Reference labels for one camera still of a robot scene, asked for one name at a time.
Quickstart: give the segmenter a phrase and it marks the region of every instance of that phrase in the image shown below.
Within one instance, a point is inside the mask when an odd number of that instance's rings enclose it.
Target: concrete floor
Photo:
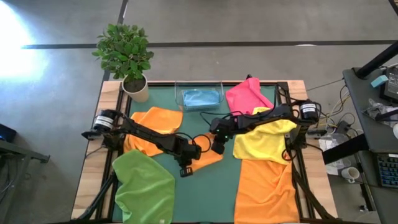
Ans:
[[[91,126],[103,79],[92,49],[18,48],[93,44],[108,23],[116,23],[121,3],[0,0],[0,27],[13,28],[12,35],[0,35],[0,123],[18,131],[16,143],[51,155],[50,163],[30,167],[32,177],[18,193],[11,223],[70,218],[87,145],[80,133]],[[124,22],[144,26],[153,42],[389,40],[398,34],[397,16],[386,0],[135,0]],[[264,80],[301,79],[311,88],[342,78],[342,70],[362,66],[386,47],[152,49],[155,57],[146,74],[151,80],[237,80],[250,73]],[[329,111],[342,86],[308,95]],[[345,108],[354,112],[351,102]],[[359,187],[338,177],[330,182],[339,217],[377,222],[377,214],[358,211],[364,203]]]

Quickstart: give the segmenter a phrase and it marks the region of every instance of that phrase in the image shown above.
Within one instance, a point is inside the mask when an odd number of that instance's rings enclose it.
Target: plant pot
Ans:
[[[142,76],[144,77],[145,80],[145,85],[141,90],[135,91],[135,92],[130,92],[128,90],[125,89],[124,87],[124,81],[126,80],[127,76],[124,77],[123,82],[122,82],[122,87],[123,90],[135,101],[138,103],[143,103],[145,101],[148,100],[149,98],[149,90],[148,90],[148,81],[147,81],[147,77],[142,74]]]

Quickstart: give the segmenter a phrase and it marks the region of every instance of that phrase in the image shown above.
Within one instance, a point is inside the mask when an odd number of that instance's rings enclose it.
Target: clear plastic container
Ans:
[[[175,102],[182,111],[215,110],[224,100],[223,83],[219,82],[184,82],[174,85]]]

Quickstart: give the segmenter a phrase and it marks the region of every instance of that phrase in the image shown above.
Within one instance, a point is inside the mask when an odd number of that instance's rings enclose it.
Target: orange towel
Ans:
[[[235,224],[299,222],[292,163],[242,160]]]
[[[214,135],[212,135],[210,133],[206,133],[205,136],[209,137],[210,143],[212,144],[213,140],[214,140]],[[198,136],[194,140],[195,140],[196,144],[201,147],[202,152],[208,150],[209,147],[211,146],[211,144],[209,145],[209,140],[204,136]],[[215,151],[209,149],[209,151],[203,152],[200,154],[199,160],[192,159],[192,165],[190,165],[189,167],[192,167],[192,171],[195,172],[196,170],[198,170],[202,167],[213,164],[222,159],[223,159],[223,155],[219,155]]]
[[[182,111],[167,110],[153,106],[148,112],[135,112],[131,118],[160,134],[174,133],[181,125]],[[124,152],[138,149],[148,156],[163,153],[155,144],[152,144],[135,136],[127,135],[124,141]]]

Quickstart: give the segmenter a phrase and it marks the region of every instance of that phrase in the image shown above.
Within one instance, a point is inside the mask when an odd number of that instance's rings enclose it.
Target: blue cloth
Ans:
[[[220,103],[220,94],[216,90],[185,90],[184,106],[206,106]]]

